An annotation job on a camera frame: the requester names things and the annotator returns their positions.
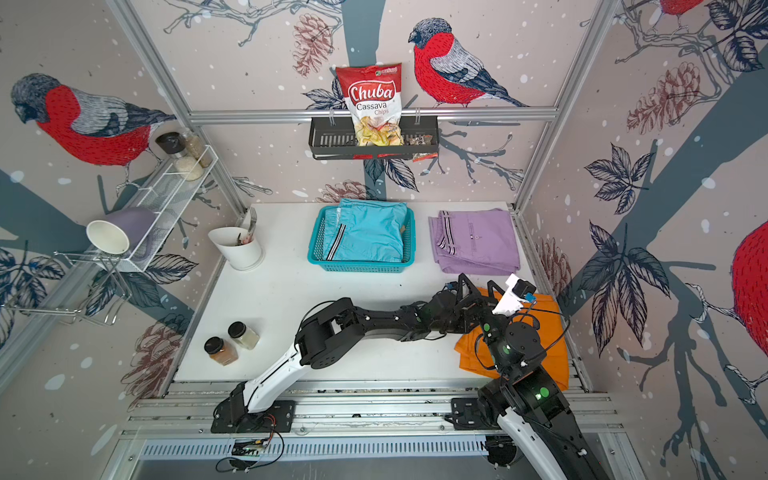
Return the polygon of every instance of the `wall-mounted basket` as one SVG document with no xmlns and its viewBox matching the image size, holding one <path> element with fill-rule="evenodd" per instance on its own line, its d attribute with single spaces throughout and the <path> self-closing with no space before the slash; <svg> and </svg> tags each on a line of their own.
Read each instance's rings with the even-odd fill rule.
<svg viewBox="0 0 768 480">
<path fill-rule="evenodd" d="M 379 158 L 410 160 L 414 154 L 436 154 L 440 138 L 436 116 L 407 116 L 400 118 L 400 131 L 406 145 L 393 147 L 358 147 L 355 128 L 350 117 L 313 117 L 310 127 L 310 150 L 315 160 L 365 160 Z M 429 144 L 407 145 L 410 140 L 432 137 Z"/>
</svg>

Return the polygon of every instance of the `metal rail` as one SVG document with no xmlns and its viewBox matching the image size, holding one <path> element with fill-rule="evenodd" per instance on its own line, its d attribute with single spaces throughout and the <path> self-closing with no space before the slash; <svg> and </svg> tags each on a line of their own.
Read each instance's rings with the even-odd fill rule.
<svg viewBox="0 0 768 480">
<path fill-rule="evenodd" d="M 404 115 L 436 115 L 440 121 L 555 121 L 555 107 L 404 108 Z M 315 117 L 348 117 L 348 110 L 213 110 L 189 113 L 193 125 L 296 124 Z"/>
</svg>

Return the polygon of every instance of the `mug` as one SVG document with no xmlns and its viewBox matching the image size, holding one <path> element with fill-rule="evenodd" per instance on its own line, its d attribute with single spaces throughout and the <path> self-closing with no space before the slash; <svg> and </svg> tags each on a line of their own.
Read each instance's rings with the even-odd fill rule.
<svg viewBox="0 0 768 480">
<path fill-rule="evenodd" d="M 248 230 L 240 227 L 222 227 L 208 232 L 208 238 L 214 242 L 224 258 L 230 261 L 235 270 L 251 270 L 264 260 L 264 251 L 253 236 L 253 241 L 245 245 L 237 245 L 237 236 L 245 238 Z"/>
<path fill-rule="evenodd" d="M 94 220 L 85 227 L 85 234 L 96 248 L 120 255 L 138 246 L 152 228 L 157 215 L 144 207 L 130 207 L 112 212 L 103 220 Z"/>
</svg>

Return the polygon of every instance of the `chip bag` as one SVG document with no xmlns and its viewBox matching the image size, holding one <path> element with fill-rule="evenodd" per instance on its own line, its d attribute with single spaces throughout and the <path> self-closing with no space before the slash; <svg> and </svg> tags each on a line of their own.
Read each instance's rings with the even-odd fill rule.
<svg viewBox="0 0 768 480">
<path fill-rule="evenodd" d="M 401 73 L 401 64 L 336 69 L 360 147 L 403 145 Z"/>
</svg>

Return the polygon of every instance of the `blue plastic basket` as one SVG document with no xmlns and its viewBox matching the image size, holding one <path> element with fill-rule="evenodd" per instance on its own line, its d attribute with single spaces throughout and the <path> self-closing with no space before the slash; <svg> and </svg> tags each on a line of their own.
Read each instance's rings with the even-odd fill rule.
<svg viewBox="0 0 768 480">
<path fill-rule="evenodd" d="M 323 260 L 323 237 L 326 229 L 326 210 L 338 208 L 335 205 L 324 207 L 315 221 L 315 229 L 310 240 L 310 252 L 306 258 L 315 265 L 320 265 L 329 272 L 373 272 L 401 273 L 407 266 L 413 264 L 416 256 L 416 225 L 413 210 L 406 214 L 406 229 L 402 232 L 402 262 L 350 262 Z"/>
</svg>

